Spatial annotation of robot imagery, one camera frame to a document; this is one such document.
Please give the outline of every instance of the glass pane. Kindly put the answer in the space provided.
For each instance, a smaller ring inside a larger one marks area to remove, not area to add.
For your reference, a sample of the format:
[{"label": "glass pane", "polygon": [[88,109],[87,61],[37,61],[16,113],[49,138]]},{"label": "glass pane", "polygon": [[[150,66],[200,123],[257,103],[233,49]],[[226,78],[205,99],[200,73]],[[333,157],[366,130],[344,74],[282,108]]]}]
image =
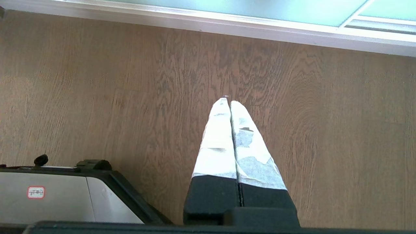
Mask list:
[{"label": "glass pane", "polygon": [[144,5],[339,26],[365,0],[116,0]]},{"label": "glass pane", "polygon": [[416,0],[375,0],[360,15],[416,21]]}]

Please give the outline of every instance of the wooden floor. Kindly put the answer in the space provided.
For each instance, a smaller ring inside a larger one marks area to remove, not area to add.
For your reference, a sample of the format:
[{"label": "wooden floor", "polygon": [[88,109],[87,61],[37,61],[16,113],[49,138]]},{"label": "wooden floor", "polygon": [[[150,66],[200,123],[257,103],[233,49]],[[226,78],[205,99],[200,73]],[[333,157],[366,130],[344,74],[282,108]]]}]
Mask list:
[{"label": "wooden floor", "polygon": [[0,162],[107,159],[175,223],[211,105],[252,114],[304,227],[416,229],[416,58],[16,11]]}]

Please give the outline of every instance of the wood grain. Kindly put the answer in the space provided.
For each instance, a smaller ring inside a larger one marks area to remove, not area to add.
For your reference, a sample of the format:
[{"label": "wood grain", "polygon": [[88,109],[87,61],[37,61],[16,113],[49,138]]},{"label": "wood grain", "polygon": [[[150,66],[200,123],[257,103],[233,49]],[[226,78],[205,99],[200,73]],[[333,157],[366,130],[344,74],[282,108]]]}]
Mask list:
[{"label": "wood grain", "polygon": [[416,229],[416,59],[7,11],[0,161],[110,160],[175,223],[211,105],[243,103],[304,227]]}]

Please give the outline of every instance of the black knob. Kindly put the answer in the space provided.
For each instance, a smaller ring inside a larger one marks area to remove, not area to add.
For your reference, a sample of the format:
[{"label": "black knob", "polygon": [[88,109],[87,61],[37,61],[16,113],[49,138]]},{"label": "black knob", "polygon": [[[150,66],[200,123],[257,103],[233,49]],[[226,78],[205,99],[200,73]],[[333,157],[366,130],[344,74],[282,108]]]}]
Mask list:
[{"label": "black knob", "polygon": [[48,162],[48,156],[46,154],[42,154],[34,160],[35,166],[41,167]]}]

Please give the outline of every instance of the sticker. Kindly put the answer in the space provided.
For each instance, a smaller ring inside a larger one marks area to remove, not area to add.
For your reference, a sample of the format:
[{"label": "sticker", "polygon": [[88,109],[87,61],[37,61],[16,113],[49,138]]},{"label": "sticker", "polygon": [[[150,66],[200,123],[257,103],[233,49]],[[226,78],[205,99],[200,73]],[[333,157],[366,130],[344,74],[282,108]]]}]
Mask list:
[{"label": "sticker", "polygon": [[42,199],[45,196],[45,187],[43,186],[30,186],[27,188],[27,198],[29,199]]}]

